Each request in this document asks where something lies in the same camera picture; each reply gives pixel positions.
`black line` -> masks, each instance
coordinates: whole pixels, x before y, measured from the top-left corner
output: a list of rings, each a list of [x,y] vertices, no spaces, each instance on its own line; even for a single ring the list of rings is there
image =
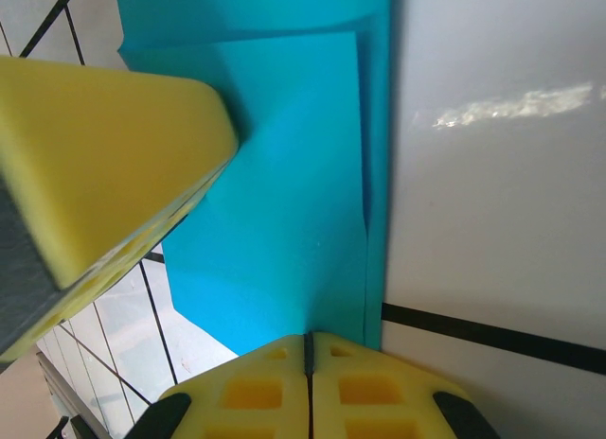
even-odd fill
[[[78,36],[76,35],[74,21],[72,20],[72,13],[69,11],[69,7],[67,6],[67,4],[65,4],[65,16],[67,17],[67,24],[69,24],[69,30],[72,33],[72,39],[74,39],[74,46],[76,47],[76,52],[78,53],[80,65],[85,65],[84,57],[82,56],[82,50],[80,49],[80,42],[78,41]]]
[[[75,387],[74,379],[72,378],[71,371],[69,371],[69,366],[67,366],[67,360],[65,359],[65,355],[63,354],[63,350],[61,349],[61,345],[59,344],[59,339],[57,338],[57,332],[55,331],[55,327],[53,327],[53,335],[55,335],[55,340],[57,341],[57,347],[59,347],[59,353],[61,354],[61,358],[63,359],[63,364],[65,365],[65,371],[67,371],[69,380],[72,381],[72,388],[74,388]]]
[[[31,51],[36,47],[38,42],[43,38],[46,32],[50,29],[52,24],[55,22],[57,17],[61,14],[62,10],[67,6],[67,3],[70,0],[57,0],[53,8],[46,15],[46,18],[40,24],[40,27],[36,30],[34,35],[31,36],[29,42],[27,42],[26,47],[23,48],[23,51],[19,55],[20,58],[26,58],[29,56]]]
[[[7,38],[7,33],[4,31],[4,27],[2,26],[2,22],[0,21],[0,32],[2,32],[2,37],[4,38],[4,43],[7,44],[7,50],[9,54],[12,56],[12,50],[10,49],[9,39]]]
[[[392,323],[606,375],[603,349],[390,304],[383,304],[382,317]]]
[[[69,324],[69,328],[71,328],[72,333],[74,332],[74,326],[72,326],[71,321],[67,321],[67,323]],[[82,365],[84,365],[84,371],[86,372],[86,376],[88,376],[88,382],[91,384],[91,388],[93,389],[93,395],[95,396],[95,400],[97,402],[97,406],[98,406],[98,411],[101,413],[101,418],[103,419],[103,425],[105,425],[105,429],[109,432],[109,427],[107,426],[107,419],[105,418],[105,413],[103,412],[103,409],[101,408],[101,403],[98,402],[98,396],[97,396],[97,391],[95,390],[95,384],[93,384],[93,380],[91,379],[91,374],[88,372],[88,366],[86,366],[86,362],[84,361],[84,356],[82,355],[82,348],[78,346],[78,343],[76,342],[76,347],[78,348],[78,352],[80,354],[80,358],[82,359]]]
[[[105,335],[105,328],[103,327],[103,322],[101,321],[101,317],[98,314],[97,304],[95,302],[93,302],[93,308],[95,309],[95,313],[97,314],[98,324],[101,327],[101,333],[103,334],[103,340],[105,340],[105,345],[107,346],[107,350],[110,353],[110,359],[112,360],[112,364],[113,364],[114,368],[116,369],[116,372],[118,372],[116,361],[114,360],[114,353],[112,352],[112,348],[110,347],[109,340],[107,340],[107,335]],[[124,386],[122,384],[120,384],[120,389],[122,389],[122,394],[124,395],[124,401],[126,402],[126,407],[129,409],[129,414],[131,415],[131,418],[134,423],[134,416],[133,416],[133,412],[131,411],[131,405],[129,404],[129,399],[126,397],[126,392],[124,391]]]
[[[143,256],[143,259],[147,259],[148,261],[153,262],[159,262],[160,264],[165,264],[164,255],[161,255],[159,253],[149,252],[145,256]]]
[[[315,371],[315,346],[313,345],[313,333],[303,335],[303,370],[307,379],[307,402],[308,402],[308,438],[313,439],[313,372]]]
[[[137,395],[139,398],[141,398],[148,405],[151,405],[150,401],[145,396],[143,396],[142,394],[140,394],[139,391],[136,390],[135,387],[133,387],[125,378],[123,378],[121,375],[119,375],[116,372],[116,370],[113,370],[112,368],[110,368],[110,366],[107,363],[105,363],[97,354],[95,354],[93,351],[91,351],[90,348],[86,344],[84,344],[83,342],[81,342],[78,339],[78,337],[76,337],[75,334],[71,333],[69,330],[67,330],[65,327],[63,327],[63,324],[59,324],[59,327],[62,328],[63,330],[65,330],[65,332],[67,332],[67,334],[70,337],[72,337],[74,340],[76,340],[76,342],[80,346],[82,346],[86,350],[86,352],[88,352],[91,356],[93,356],[96,361],[98,361],[101,365],[103,365],[107,371],[109,371],[110,373],[112,373],[124,385],[126,385],[129,389],[131,389],[134,392],[135,395]]]
[[[150,288],[150,282],[148,281],[148,276],[145,273],[145,268],[143,267],[143,263],[139,261],[139,269],[141,269],[141,274],[143,275],[143,281],[145,283],[145,288],[148,290],[148,296],[150,297],[151,310],[153,311],[153,317],[155,318],[155,323],[158,326],[158,332],[160,332],[160,339],[162,340],[162,345],[164,346],[164,352],[167,354],[167,360],[169,361],[170,373],[172,374],[172,380],[174,381],[174,385],[177,385],[179,382],[177,381],[177,375],[174,372],[174,367],[172,366],[172,359],[170,358],[169,347],[167,346],[167,340],[164,337],[164,331],[162,330],[162,326],[160,325],[160,317],[158,316],[158,311],[155,308],[155,302],[153,301],[152,289]]]
[[[54,362],[54,361],[53,361],[53,359],[50,357],[50,351],[48,350],[48,343],[46,342],[46,335],[44,335],[44,336],[42,337],[42,341],[43,341],[43,342],[45,342],[45,346],[46,346],[46,352],[48,352],[47,357],[48,357],[48,359],[50,360],[50,362],[51,362],[51,363],[54,365],[54,364],[55,364],[55,362]]]

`white wall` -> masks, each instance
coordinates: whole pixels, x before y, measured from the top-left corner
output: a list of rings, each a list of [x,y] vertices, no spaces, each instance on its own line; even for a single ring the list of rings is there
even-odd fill
[[[33,346],[0,375],[0,436],[42,439],[59,423]]]
[[[606,348],[606,0],[396,7],[402,52],[385,301]],[[461,342],[471,355],[436,354],[422,338],[432,334],[398,327],[385,328],[387,351],[451,367],[470,384],[461,359],[477,368],[486,352],[506,352]],[[411,337],[426,343],[407,346]],[[442,340],[449,349],[460,343]],[[503,365],[520,365],[507,369],[510,378],[532,378],[524,368],[538,360],[507,354]],[[570,437],[570,429],[606,437],[594,409],[606,406],[604,378],[541,365],[541,397],[524,383],[505,390],[496,370],[478,375],[504,437]],[[600,390],[572,396],[587,385]],[[530,418],[549,390],[571,394],[570,415],[547,403],[524,423],[526,435],[504,427],[516,417],[504,407],[499,418],[500,401],[515,399]]]

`blue paper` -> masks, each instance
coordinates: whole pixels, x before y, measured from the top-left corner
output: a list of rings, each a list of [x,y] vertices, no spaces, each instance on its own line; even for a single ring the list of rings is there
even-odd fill
[[[178,311],[238,354],[285,333],[364,338],[365,225],[353,33],[122,53],[212,85],[245,137],[165,240]]]

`square hole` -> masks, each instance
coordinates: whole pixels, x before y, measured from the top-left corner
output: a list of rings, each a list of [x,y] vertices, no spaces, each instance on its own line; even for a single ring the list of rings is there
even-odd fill
[[[339,379],[342,404],[400,404],[400,389],[392,378],[351,375]]]
[[[214,427],[206,430],[204,439],[274,439],[273,428]]]
[[[279,347],[270,352],[266,357],[269,360],[284,360],[288,357],[288,349]]]
[[[358,419],[345,424],[348,439],[420,439],[412,421]]]
[[[234,379],[223,391],[221,406],[227,409],[276,409],[282,405],[280,379]]]
[[[340,346],[331,346],[330,354],[333,357],[351,357],[353,355],[349,351],[347,351],[346,349],[344,349]]]

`black rubber piece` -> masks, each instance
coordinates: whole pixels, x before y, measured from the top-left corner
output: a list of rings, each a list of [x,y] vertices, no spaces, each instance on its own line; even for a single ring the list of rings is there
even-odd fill
[[[88,426],[88,423],[81,415],[76,415],[71,420],[72,429],[78,439],[98,439],[95,432]]]
[[[164,264],[164,255],[161,255],[159,253],[149,252],[145,256],[143,256],[143,259]]]
[[[307,400],[310,423],[308,426],[308,437],[313,439],[313,372],[315,371],[315,348],[313,346],[313,333],[308,332],[303,336],[303,365],[307,378]]]
[[[63,439],[62,431],[63,428],[65,428],[65,425],[67,425],[67,422],[69,422],[69,417],[67,415],[61,417],[57,426],[46,436],[46,439]]]
[[[153,403],[124,439],[170,439],[190,404],[188,394],[174,394]]]
[[[435,392],[434,401],[457,439],[499,439],[471,401],[448,392]]]

